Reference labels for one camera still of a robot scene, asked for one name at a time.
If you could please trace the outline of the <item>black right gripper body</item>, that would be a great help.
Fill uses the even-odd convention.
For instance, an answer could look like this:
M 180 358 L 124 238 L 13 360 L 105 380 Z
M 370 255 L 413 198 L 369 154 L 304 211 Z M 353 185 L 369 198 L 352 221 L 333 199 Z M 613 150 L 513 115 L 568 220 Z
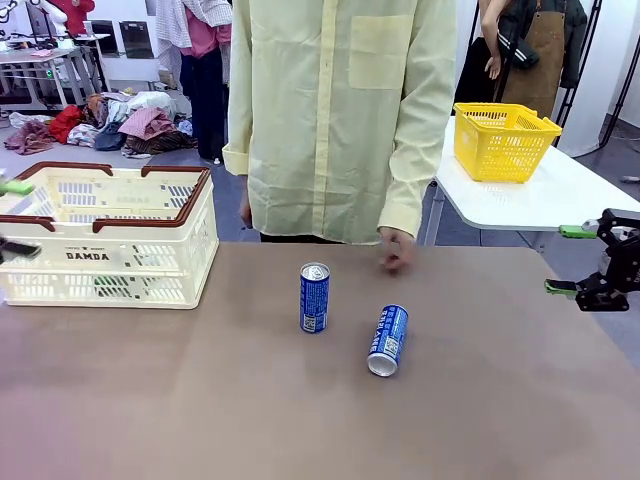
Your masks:
M 639 290 L 639 239 L 617 240 L 612 245 L 613 298 Z

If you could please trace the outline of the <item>person left hand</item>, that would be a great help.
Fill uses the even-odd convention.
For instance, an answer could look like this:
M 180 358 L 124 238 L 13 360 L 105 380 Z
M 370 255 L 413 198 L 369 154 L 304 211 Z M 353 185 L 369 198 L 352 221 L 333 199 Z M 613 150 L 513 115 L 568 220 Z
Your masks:
M 380 245 L 382 248 L 381 265 L 390 274 L 399 274 L 413 263 L 415 253 L 414 237 L 391 227 L 380 227 Z

